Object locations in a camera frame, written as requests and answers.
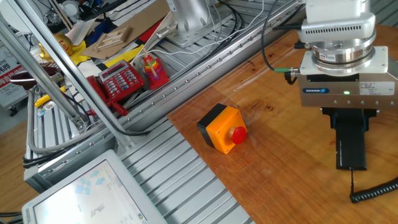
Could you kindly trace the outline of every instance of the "cardboard box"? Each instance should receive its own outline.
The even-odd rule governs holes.
[[[147,29],[151,28],[156,22],[161,20],[163,17],[165,17],[168,13],[170,12],[169,5],[167,4],[166,0],[156,0],[154,3],[143,9],[141,12],[138,12],[136,15],[134,15],[132,18],[130,18],[128,21],[120,25],[118,28],[116,28],[113,31],[125,29],[127,26],[130,26],[133,28],[131,31],[130,35],[127,37],[127,39],[124,41],[124,43],[100,50],[99,52],[96,52],[94,50],[94,46],[96,44],[92,44],[89,46],[86,50],[84,50],[81,54],[86,55],[89,57],[93,58],[99,58],[99,59],[107,59],[110,56],[116,54],[121,50],[123,47],[127,46],[130,44],[133,40],[138,38],[141,34],[143,34]]]

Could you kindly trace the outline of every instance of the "orange box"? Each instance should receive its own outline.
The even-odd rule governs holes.
[[[247,129],[240,111],[218,103],[199,122],[198,128],[206,143],[223,154],[241,144]]]

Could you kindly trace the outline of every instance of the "tablet screen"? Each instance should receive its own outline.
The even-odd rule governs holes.
[[[147,220],[105,160],[34,207],[37,224],[140,224]]]

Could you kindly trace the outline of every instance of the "red button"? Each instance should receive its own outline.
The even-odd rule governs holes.
[[[242,126],[237,127],[231,136],[232,142],[235,144],[241,144],[244,138],[246,138],[246,129]]]

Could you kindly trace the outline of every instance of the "wooden table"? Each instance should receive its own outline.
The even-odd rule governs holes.
[[[298,67],[305,50],[289,32],[266,48],[275,67]],[[398,29],[377,26],[374,45],[398,59]],[[244,143],[224,155],[203,140],[197,121],[214,105],[238,108]],[[398,190],[352,204],[350,172],[336,170],[335,131],[319,108],[301,107],[299,85],[270,71],[258,53],[168,115],[256,223],[398,223]],[[398,114],[381,111],[365,134],[368,171],[356,190],[398,176]]]

